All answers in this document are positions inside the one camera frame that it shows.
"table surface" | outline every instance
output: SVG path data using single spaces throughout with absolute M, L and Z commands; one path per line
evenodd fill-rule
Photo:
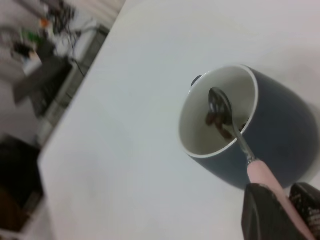
M 127 0 L 41 156 L 58 240 L 243 239 L 243 190 L 179 145 L 193 79 L 242 63 L 320 123 L 320 2 Z M 320 158 L 304 181 L 320 188 Z

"dark blue mug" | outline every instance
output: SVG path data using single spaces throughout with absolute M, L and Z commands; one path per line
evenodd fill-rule
M 193 81 L 179 120 L 184 151 L 235 187 L 243 189 L 249 183 L 247 159 L 237 140 L 226 140 L 206 124 L 212 87 L 226 93 L 241 134 L 281 185 L 298 181 L 318 153 L 315 118 L 295 93 L 244 65 L 223 66 Z M 231 126 L 224 128 L 233 133 Z

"cable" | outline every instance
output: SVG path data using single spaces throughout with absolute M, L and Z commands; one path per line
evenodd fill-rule
M 52 22 L 55 35 L 68 31 L 70 22 L 75 17 L 75 11 L 73 7 L 68 5 L 64 5 L 59 11 L 49 10 L 47 18 Z
M 83 30 L 70 30 L 69 27 L 66 27 L 65 29 L 65 34 L 67 34 L 67 40 L 68 40 L 68 44 L 70 45 L 69 49 L 66 51 L 65 53 L 65 57 L 68 57 L 70 52 L 72 51 L 72 55 L 71 57 L 74 58 L 75 57 L 75 48 L 76 48 L 76 45 L 78 43 L 78 40 L 80 39 L 80 37 L 85 34 L 85 33 L 88 33 L 89 31 L 97 31 L 97 33 L 100 33 L 104 36 L 108 36 L 109 34 L 109 31 L 105 31 L 99 27 L 88 27 L 86 29 L 83 29 Z
M 84 74 L 84 72 L 81 70 L 81 67 L 80 67 L 80 65 L 79 65 L 78 61 L 77 61 L 77 60 L 75 60 L 74 58 L 70 58 L 70 60 L 71 60 L 72 62 L 74 62 L 74 63 L 77 65 L 77 67 L 78 67 L 78 69 L 79 69 L 79 71 L 80 71 L 81 75 L 82 75 L 83 77 L 85 77 L 86 75 L 85 75 L 85 74 Z

